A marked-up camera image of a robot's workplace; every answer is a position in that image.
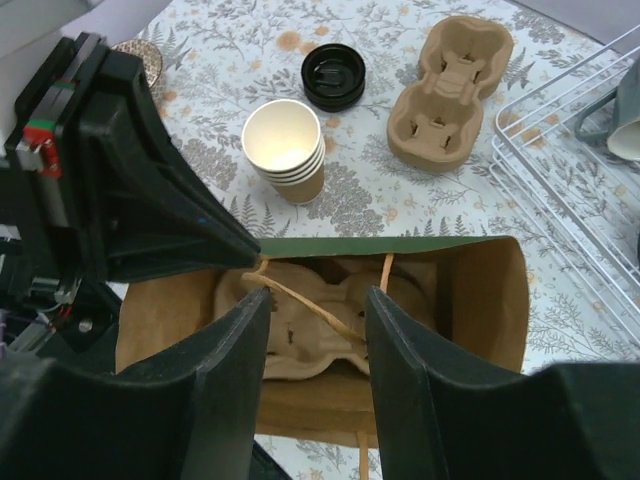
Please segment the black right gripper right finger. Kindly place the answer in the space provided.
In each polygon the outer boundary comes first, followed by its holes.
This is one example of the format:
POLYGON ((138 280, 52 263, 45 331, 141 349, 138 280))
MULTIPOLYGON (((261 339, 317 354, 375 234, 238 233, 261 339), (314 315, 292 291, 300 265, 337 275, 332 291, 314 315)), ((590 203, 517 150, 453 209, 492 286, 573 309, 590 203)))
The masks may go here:
POLYGON ((524 375, 441 337, 379 288, 367 294, 366 337, 385 478, 544 477, 524 375))

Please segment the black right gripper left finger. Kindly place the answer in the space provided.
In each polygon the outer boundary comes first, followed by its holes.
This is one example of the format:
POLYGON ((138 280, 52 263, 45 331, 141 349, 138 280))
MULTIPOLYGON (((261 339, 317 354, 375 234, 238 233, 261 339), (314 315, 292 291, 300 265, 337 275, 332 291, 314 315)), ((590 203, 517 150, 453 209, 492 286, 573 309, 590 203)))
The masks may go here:
POLYGON ((170 454, 171 479, 247 479, 252 459, 271 294, 246 295, 222 319, 119 374, 185 396, 170 454))

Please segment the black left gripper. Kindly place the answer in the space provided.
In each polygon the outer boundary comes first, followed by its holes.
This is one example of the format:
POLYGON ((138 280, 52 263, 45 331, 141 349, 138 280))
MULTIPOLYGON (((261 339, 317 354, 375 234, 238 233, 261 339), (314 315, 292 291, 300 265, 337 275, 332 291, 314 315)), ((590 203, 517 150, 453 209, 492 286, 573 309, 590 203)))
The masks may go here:
POLYGON ((118 284, 251 267, 258 241, 173 145, 140 58, 60 40, 15 103, 1 157, 1 355, 113 331, 118 284), (136 224, 147 239, 129 248, 136 224))

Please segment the brown and green paper bag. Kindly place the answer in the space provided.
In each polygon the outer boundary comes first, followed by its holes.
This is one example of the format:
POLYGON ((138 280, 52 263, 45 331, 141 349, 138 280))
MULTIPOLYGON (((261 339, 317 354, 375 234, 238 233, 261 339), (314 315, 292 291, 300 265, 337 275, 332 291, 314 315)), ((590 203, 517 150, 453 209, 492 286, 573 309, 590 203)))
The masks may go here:
POLYGON ((219 320, 261 287, 272 295, 256 426, 263 435, 376 446, 364 344, 372 287, 462 349, 522 368, 529 288, 518 242, 403 237, 266 239, 246 268, 133 283, 120 310, 116 370, 219 320))

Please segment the stack of kraft paper cups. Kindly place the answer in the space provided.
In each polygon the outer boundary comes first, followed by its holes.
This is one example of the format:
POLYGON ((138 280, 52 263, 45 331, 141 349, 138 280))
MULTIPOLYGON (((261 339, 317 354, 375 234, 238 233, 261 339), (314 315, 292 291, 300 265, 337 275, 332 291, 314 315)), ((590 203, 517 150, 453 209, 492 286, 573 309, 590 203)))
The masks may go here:
POLYGON ((326 144, 319 118, 304 103, 260 106, 243 126, 241 144, 254 170, 288 202, 306 204, 322 192, 326 144))

